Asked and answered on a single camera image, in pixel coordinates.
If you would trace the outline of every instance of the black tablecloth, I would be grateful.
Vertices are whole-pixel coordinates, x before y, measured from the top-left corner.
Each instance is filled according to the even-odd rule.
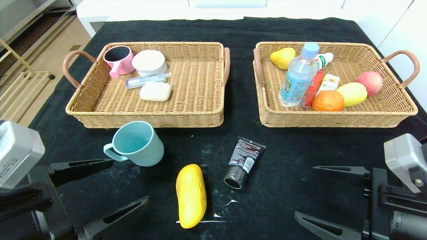
[[[260,41],[372,42],[353,21],[328,18],[243,20],[170,20],[105,23],[85,51],[98,56],[110,42],[217,41],[231,49],[231,72],[225,88],[224,123],[206,129],[156,129],[165,156],[153,167],[125,161],[108,170],[58,187],[76,229],[126,203],[149,195],[146,210],[117,239],[317,239],[294,219],[300,211],[362,229],[367,217],[360,178],[315,171],[316,165],[386,168],[383,143],[403,133],[426,135],[425,112],[392,129],[267,128],[261,125],[252,50]],[[70,68],[83,79],[91,63],[79,57]],[[31,128],[39,131],[46,153],[39,164],[105,158],[104,144],[115,129],[87,129],[64,108],[75,88],[63,78]],[[266,145],[243,190],[222,178],[237,136]],[[204,175],[208,206],[204,221],[182,229],[178,221],[175,180],[187,164]],[[224,217],[214,214],[223,211]]]

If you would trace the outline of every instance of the yellow mango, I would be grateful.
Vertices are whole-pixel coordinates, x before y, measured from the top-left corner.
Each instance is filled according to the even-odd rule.
[[[288,70],[289,62],[295,57],[295,49],[283,48],[270,54],[270,60],[278,68]]]
[[[368,96],[368,92],[363,84],[350,82],[339,87],[337,92],[344,97],[344,106],[351,107],[363,102]]]
[[[206,190],[202,170],[196,164],[185,166],[176,178],[179,223],[182,228],[196,226],[205,215]]]

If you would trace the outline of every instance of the mug handle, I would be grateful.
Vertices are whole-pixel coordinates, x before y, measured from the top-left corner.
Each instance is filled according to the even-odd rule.
[[[113,63],[113,67],[111,68],[111,71],[110,71],[110,77],[112,77],[112,78],[118,78],[119,77],[119,69],[120,69],[121,65],[122,65],[122,61]]]
[[[113,144],[112,143],[109,143],[109,144],[106,144],[105,146],[104,146],[104,153],[108,156],[108,157],[110,157],[110,158],[112,158],[112,159],[114,159],[114,160],[116,160],[116,161],[124,161],[124,160],[128,160],[128,158],[127,157],[124,157],[124,156],[121,156],[121,155],[118,155],[118,154],[115,154],[113,151],[111,151],[111,148],[113,147]]]

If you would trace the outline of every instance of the light blue mug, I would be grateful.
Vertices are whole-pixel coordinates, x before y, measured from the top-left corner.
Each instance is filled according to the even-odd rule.
[[[104,153],[117,161],[131,160],[139,166],[149,167],[160,162],[164,146],[149,123],[134,121],[117,130],[112,143],[104,146]]]

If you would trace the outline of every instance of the basket handle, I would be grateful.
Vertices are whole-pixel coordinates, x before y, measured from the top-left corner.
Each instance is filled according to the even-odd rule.
[[[224,61],[224,81],[222,85],[225,87],[228,76],[230,75],[230,49],[228,47],[224,48],[225,61]]]
[[[62,72],[64,73],[64,76],[71,82],[71,84],[73,84],[74,87],[79,88],[81,86],[80,83],[76,81],[68,71],[68,65],[71,59],[73,59],[73,57],[77,54],[81,54],[85,56],[87,59],[89,59],[93,63],[97,62],[97,60],[91,55],[89,55],[89,53],[80,51],[80,50],[72,51],[65,56],[64,61],[62,62]]]
[[[258,83],[261,87],[264,85],[264,72],[263,68],[261,67],[261,57],[260,57],[260,50],[258,48],[254,49],[254,59],[255,59],[255,73],[257,75]]]
[[[410,51],[399,50],[399,51],[396,51],[396,52],[390,54],[388,57],[385,57],[381,61],[383,63],[386,63],[386,62],[390,61],[390,59],[394,58],[396,55],[401,54],[401,53],[405,54],[406,56],[408,56],[409,59],[411,59],[412,63],[414,64],[414,72],[412,73],[412,75],[409,76],[408,79],[406,79],[405,81],[403,81],[399,85],[399,86],[401,86],[403,88],[406,88],[412,82],[412,80],[414,80],[414,78],[418,75],[418,73],[420,72],[420,62],[418,61],[418,58],[415,57],[415,55],[413,53],[411,53]]]

